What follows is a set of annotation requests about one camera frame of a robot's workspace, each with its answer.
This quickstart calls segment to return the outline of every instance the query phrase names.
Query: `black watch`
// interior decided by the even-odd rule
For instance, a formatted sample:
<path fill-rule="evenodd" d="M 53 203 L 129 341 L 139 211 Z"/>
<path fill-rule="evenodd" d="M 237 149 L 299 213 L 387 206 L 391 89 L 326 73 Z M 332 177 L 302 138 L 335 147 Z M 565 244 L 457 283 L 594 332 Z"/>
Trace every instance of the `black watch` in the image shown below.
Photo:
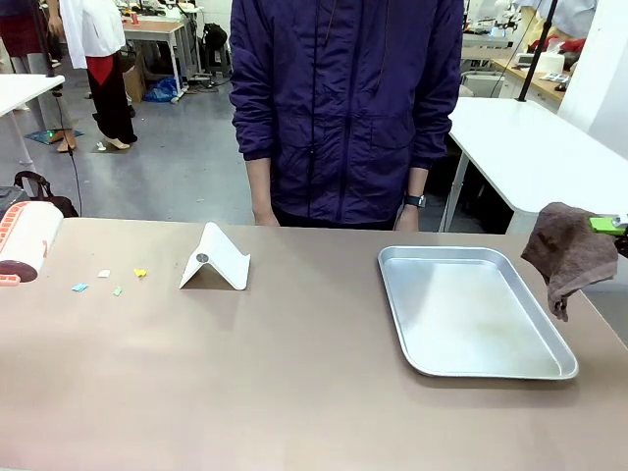
<path fill-rule="evenodd" d="M 425 195 L 422 194 L 421 196 L 410 196 L 409 194 L 405 195 L 405 198 L 403 199 L 403 204 L 409 204 L 411 206 L 416 206 L 417 208 L 425 208 Z"/>

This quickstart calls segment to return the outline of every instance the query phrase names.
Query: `cardboard box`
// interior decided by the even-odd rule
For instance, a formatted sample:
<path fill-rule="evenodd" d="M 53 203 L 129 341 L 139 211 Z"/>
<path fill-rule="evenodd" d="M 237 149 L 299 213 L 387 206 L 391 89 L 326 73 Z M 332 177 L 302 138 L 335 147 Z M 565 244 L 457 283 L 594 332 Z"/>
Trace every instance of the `cardboard box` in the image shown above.
<path fill-rule="evenodd" d="M 146 80 L 144 78 L 144 59 L 140 53 L 137 53 L 135 60 L 128 63 L 130 67 L 127 69 L 123 66 L 122 77 L 125 80 L 125 88 L 131 97 L 133 103 L 139 103 L 146 92 Z"/>

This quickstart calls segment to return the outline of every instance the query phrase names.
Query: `wrist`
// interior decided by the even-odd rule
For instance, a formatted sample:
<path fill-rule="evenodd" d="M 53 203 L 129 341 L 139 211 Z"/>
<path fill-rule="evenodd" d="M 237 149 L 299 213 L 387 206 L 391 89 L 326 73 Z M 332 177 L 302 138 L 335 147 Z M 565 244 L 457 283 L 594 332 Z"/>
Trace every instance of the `wrist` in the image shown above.
<path fill-rule="evenodd" d="M 410 213 L 418 213 L 419 208 L 414 206 L 413 204 L 404 204 L 403 211 L 410 212 Z"/>
<path fill-rule="evenodd" d="M 253 214 L 255 216 L 266 216 L 273 213 L 271 203 L 253 203 Z"/>

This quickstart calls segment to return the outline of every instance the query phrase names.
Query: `white table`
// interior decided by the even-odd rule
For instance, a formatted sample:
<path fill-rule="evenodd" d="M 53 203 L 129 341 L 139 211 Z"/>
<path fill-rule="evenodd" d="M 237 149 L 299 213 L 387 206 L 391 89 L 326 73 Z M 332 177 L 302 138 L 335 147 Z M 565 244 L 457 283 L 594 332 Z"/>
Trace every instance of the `white table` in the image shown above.
<path fill-rule="evenodd" d="M 488 34 L 469 34 L 462 35 L 462 46 L 486 46 L 486 47 L 510 47 L 512 38 L 507 36 L 489 36 Z"/>
<path fill-rule="evenodd" d="M 529 234 L 554 201 L 626 213 L 628 161 L 536 103 L 460 98 L 451 119 L 463 153 L 441 231 L 449 229 L 469 161 L 514 211 L 507 234 Z"/>
<path fill-rule="evenodd" d="M 9 148 L 20 149 L 21 164 L 33 165 L 13 110 L 64 81 L 63 76 L 49 78 L 33 74 L 0 75 L 0 90 L 2 90 L 0 93 L 0 121 L 7 123 L 11 139 L 14 141 L 14 145 Z"/>

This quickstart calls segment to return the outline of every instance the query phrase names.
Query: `jacket zipper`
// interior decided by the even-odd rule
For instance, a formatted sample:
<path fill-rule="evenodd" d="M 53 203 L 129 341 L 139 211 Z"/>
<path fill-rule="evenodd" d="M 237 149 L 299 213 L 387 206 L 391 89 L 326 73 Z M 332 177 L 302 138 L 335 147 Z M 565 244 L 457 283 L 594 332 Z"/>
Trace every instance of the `jacket zipper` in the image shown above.
<path fill-rule="evenodd" d="M 351 77 L 349 79 L 349 103 L 346 110 L 346 118 L 344 119 L 344 149 L 340 160 L 340 200 L 338 211 L 336 212 L 336 220 L 339 222 L 342 218 L 342 206 L 344 205 L 344 194 L 346 193 L 346 173 L 348 166 L 349 141 L 351 139 L 352 113 L 353 113 L 353 92 L 355 82 L 357 80 L 357 63 L 360 58 L 360 42 L 362 40 L 362 23 L 364 17 L 364 2 L 360 3 L 360 23 L 357 30 L 357 41 L 353 49 L 353 62 L 351 67 Z"/>

